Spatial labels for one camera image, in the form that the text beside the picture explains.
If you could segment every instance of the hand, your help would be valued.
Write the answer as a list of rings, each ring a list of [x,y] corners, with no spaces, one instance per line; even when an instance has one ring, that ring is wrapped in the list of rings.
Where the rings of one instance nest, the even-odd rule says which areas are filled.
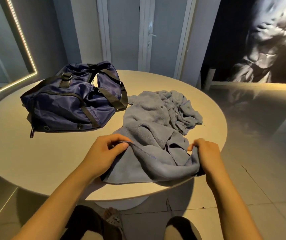
[[[199,138],[194,140],[187,150],[191,151],[193,146],[198,148],[200,164],[206,175],[213,177],[221,173],[226,173],[220,149],[216,143]]]
[[[131,140],[121,134],[97,137],[80,164],[81,167],[86,167],[88,169],[92,179],[105,173],[113,163],[116,156],[128,148],[128,143],[119,143],[119,141]]]

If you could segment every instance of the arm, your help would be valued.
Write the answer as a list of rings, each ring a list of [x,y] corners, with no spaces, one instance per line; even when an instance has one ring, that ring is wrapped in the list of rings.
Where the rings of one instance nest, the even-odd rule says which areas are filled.
[[[200,163],[215,197],[224,240],[262,240],[247,206],[225,170],[218,145],[198,139],[188,150],[191,151],[193,146],[199,149]]]
[[[59,239],[86,186],[105,173],[115,157],[129,146],[128,143],[117,144],[118,141],[130,139],[120,134],[98,137],[81,164],[57,187],[12,240]]]

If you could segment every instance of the round table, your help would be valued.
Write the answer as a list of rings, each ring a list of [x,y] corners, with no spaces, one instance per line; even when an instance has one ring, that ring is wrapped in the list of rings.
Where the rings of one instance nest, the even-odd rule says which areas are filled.
[[[192,106],[203,116],[203,125],[197,125],[185,136],[217,143],[223,148],[227,124],[223,112],[205,93],[179,80],[147,73],[118,70],[129,96],[143,91],[176,90],[191,100]],[[31,125],[20,96],[37,83],[10,94],[0,102],[0,176],[29,191],[50,195],[80,164],[89,148],[100,135],[108,135],[122,126],[125,111],[116,112],[105,127],[87,132],[35,132],[30,139]],[[95,181],[89,186],[86,200],[115,201],[139,198],[132,206],[150,194],[177,186],[187,179],[170,183],[132,183],[122,185]]]

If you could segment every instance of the person's right hand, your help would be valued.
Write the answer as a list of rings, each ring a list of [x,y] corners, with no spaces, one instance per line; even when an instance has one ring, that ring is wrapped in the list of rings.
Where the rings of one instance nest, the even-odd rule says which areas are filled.
[[[199,138],[194,140],[187,150],[192,151],[193,146],[198,148],[200,164],[206,175],[215,176],[226,172],[220,149],[216,143]]]

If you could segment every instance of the mural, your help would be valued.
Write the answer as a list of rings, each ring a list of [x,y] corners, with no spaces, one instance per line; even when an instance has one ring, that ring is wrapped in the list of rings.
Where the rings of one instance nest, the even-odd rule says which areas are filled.
[[[286,83],[286,0],[221,0],[203,73],[210,67],[214,81]]]

